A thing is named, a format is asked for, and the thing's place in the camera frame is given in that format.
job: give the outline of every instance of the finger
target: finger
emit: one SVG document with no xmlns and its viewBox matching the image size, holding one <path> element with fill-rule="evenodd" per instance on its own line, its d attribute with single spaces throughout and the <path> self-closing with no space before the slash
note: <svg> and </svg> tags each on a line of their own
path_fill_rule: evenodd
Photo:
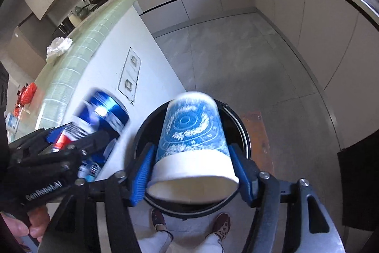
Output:
<svg viewBox="0 0 379 253">
<path fill-rule="evenodd" d="M 1 216 L 14 237 L 23 237 L 29 234 L 28 227 L 22 221 L 11 218 L 3 213 L 1 213 Z"/>
<path fill-rule="evenodd" d="M 31 227 L 30 235 L 33 238 L 41 237 L 49 225 L 50 217 L 46 205 L 38 207 L 28 213 Z"/>
</svg>

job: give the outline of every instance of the tile floor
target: tile floor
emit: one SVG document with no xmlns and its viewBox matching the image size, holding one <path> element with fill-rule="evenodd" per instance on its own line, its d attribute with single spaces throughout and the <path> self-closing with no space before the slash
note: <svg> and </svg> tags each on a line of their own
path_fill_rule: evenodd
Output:
<svg viewBox="0 0 379 253">
<path fill-rule="evenodd" d="M 339 232 L 342 232 L 342 189 L 336 153 L 337 138 L 320 94 L 295 54 L 257 13 L 221 18 L 156 38 L 187 91 L 197 90 L 227 102 L 238 113 L 260 111 L 265 123 L 275 176 L 314 186 Z M 102 252 L 107 243 L 104 206 L 98 207 Z M 153 234 L 151 207 L 130 208 L 138 238 Z M 174 242 L 167 253 L 190 252 L 209 233 L 220 212 L 231 216 L 223 241 L 225 253 L 242 251 L 255 210 L 238 194 L 212 215 L 181 220 L 165 216 Z M 280 220 L 274 253 L 281 252 L 286 207 Z"/>
</svg>

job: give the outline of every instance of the paper cup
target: paper cup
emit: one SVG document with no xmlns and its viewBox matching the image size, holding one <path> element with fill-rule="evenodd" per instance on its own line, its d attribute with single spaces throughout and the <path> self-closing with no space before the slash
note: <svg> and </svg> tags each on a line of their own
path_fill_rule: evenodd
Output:
<svg viewBox="0 0 379 253">
<path fill-rule="evenodd" d="M 238 188 L 215 101 L 199 92 L 172 100 L 147 192 L 178 203 L 212 203 Z"/>
</svg>

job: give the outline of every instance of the brown shoe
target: brown shoe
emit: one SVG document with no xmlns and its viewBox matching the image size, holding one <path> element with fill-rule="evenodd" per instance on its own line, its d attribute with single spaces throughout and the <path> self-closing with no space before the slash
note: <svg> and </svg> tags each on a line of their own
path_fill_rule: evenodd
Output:
<svg viewBox="0 0 379 253">
<path fill-rule="evenodd" d="M 165 231 L 170 235 L 171 240 L 174 239 L 174 236 L 167 230 L 167 225 L 164 221 L 163 214 L 156 208 L 151 211 L 151 221 L 153 222 L 153 226 L 157 232 Z"/>
<path fill-rule="evenodd" d="M 212 233 L 223 240 L 230 230 L 230 216 L 227 213 L 220 213 L 213 224 Z"/>
</svg>

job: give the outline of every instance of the blue soda can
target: blue soda can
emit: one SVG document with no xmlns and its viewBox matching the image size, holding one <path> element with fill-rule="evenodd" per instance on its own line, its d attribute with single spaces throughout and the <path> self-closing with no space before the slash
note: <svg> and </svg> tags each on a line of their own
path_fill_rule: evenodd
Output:
<svg viewBox="0 0 379 253">
<path fill-rule="evenodd" d="M 120 101 L 105 91 L 95 89 L 79 106 L 72 122 L 65 126 L 53 151 L 57 152 L 68 143 L 96 131 L 107 131 L 110 137 L 108 146 L 84 160 L 78 171 L 78 177 L 85 178 L 88 182 L 94 181 L 128 120 L 126 108 Z"/>
</svg>

